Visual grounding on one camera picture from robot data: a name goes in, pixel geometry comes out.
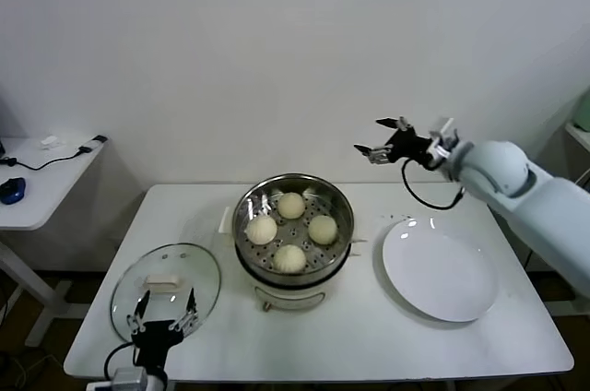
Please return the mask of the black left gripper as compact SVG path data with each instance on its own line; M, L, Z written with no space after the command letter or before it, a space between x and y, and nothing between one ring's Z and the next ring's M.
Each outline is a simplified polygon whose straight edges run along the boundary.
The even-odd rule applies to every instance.
M135 366L144 368L164 368L171 348L183 342L183 332L193 332L198 321L195 289L191 288L184 314L173 320L149 321L144 324L143 317L148 308L150 291L137 301L132 314L126 317L131 331L131 339L137 350Z

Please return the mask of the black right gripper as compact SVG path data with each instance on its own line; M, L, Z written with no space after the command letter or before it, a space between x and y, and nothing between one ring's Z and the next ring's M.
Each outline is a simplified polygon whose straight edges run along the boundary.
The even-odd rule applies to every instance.
M405 117L381 118L375 123L396 131L384 146L370 148L354 145L371 164L396 163L401 159L414 160L419 165L428 165L431 162L431 155L428 153L431 140L418 136L414 129L409 129L411 124Z

